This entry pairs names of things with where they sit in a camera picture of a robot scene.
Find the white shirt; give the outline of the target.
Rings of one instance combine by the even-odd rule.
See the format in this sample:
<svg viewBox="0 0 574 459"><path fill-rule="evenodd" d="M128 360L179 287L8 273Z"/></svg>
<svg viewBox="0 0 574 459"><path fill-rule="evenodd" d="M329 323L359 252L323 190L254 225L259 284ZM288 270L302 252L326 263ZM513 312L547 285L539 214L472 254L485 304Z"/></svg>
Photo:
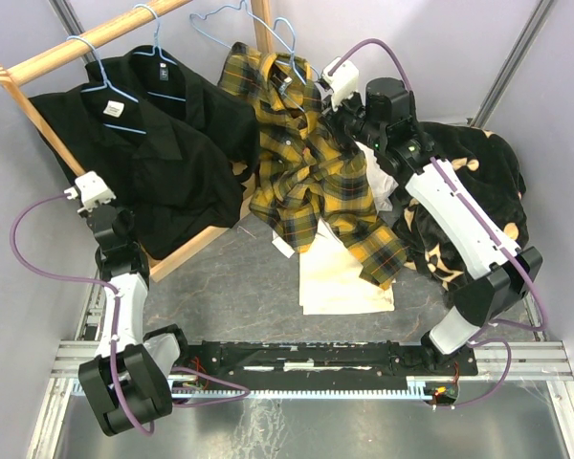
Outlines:
<svg viewBox="0 0 574 459"><path fill-rule="evenodd" d="M371 148L360 142L357 142L357 145L365 155L366 177L372 190L377 211L391 211L393 205L389 197L396 190L397 182L380 168ZM272 232L272 244L287 258L290 258L295 253L275 231Z"/></svg>

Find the wooden clothes rack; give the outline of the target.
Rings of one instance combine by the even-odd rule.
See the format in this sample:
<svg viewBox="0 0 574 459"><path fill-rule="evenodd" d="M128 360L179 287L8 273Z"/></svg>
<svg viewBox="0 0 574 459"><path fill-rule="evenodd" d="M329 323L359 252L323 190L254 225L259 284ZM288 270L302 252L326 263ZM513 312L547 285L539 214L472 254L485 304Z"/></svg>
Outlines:
<svg viewBox="0 0 574 459"><path fill-rule="evenodd" d="M164 14L174 11L178 8L178 3L175 1L153 1L147 5L151 7L155 12L157 12L160 18ZM99 47L115 40L118 37L130 33L149 22L155 22L154 17L149 11L143 8L133 8L131 11L123 13L120 16L94 28L89 32L81 34L80 36L88 39L98 49ZM19 105L20 109L23 111L26 117L37 129L39 134L44 138L45 142L53 149L61 162L75 177L79 177L84 173L92 170L85 170L79 164L68 147L63 143L61 138L55 133L52 127L45 121L42 115L33 106L31 102L32 98L27 97L23 93L22 88L25 84L45 76L48 73L74 61L75 59L87 53L91 52L83 43L77 42L75 40L65 40L52 49L31 57L12 67L8 68L0 65L1 86L11 95L11 97ZM90 83L92 85L96 85L100 82L91 81L89 79L88 82L84 84L84 86L87 87L90 85ZM144 99L140 96L134 95L134 93L130 90L124 90L124 92L133 95L137 99ZM235 178L246 168L246 166L242 163L233 163L230 160L229 162L232 166L232 172ZM248 203L251 199L251 195L254 189L253 175L248 181L244 183L241 183L237 180L242 187L243 197L239 220L232 227L236 226L248 213ZM143 252L148 260L150 275L152 279L163 279L176 268L188 261L194 254L217 239L228 229L230 228L207 227L163 259L152 258L142 246Z"/></svg>

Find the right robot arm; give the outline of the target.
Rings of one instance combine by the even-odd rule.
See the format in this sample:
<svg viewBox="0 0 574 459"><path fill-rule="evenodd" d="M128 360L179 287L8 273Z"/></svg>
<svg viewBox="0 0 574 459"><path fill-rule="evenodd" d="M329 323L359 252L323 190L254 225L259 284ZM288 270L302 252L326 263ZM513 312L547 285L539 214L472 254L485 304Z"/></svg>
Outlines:
<svg viewBox="0 0 574 459"><path fill-rule="evenodd" d="M415 269L449 293L449 311L419 352L424 369L441 374L454 353L533 290L542 257L528 243L519 162L496 134L417 119L402 80L375 78L363 92L333 77L323 83L328 127L343 145L370 148L398 183L404 208L395 232Z"/></svg>

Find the yellow plaid shirt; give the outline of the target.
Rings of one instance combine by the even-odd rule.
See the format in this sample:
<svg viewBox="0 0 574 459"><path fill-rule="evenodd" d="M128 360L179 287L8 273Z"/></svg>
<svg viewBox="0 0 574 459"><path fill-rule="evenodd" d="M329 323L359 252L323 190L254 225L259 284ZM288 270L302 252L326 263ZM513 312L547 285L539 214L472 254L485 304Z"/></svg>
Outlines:
<svg viewBox="0 0 574 459"><path fill-rule="evenodd" d="M259 124L258 185L251 212L293 250L307 252L324 221L362 265L361 279L388 289L406 248L378 215L358 147L338 146L321 122L321 96L310 64L287 54L232 45L219 79L244 99Z"/></svg>

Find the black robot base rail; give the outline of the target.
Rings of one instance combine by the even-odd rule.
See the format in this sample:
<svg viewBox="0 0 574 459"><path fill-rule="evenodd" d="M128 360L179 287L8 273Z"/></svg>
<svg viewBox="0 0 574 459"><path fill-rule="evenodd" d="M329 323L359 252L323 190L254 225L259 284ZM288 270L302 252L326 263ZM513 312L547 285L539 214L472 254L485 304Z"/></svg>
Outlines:
<svg viewBox="0 0 574 459"><path fill-rule="evenodd" d="M422 345L393 341L191 344L180 363L250 390L405 389L408 377L478 374L475 353L443 356Z"/></svg>

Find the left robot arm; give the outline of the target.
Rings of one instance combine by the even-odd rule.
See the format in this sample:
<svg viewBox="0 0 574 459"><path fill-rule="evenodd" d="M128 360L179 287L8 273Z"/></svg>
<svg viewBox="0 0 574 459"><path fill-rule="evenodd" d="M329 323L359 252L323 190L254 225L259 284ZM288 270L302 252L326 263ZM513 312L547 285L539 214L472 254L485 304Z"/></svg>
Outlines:
<svg viewBox="0 0 574 459"><path fill-rule="evenodd" d="M105 435L136 429L150 436L172 412L167 376L190 367L192 350L176 325L143 332L150 269L131 212L104 204L79 213L98 244L106 310L95 356L79 366L78 380Z"/></svg>

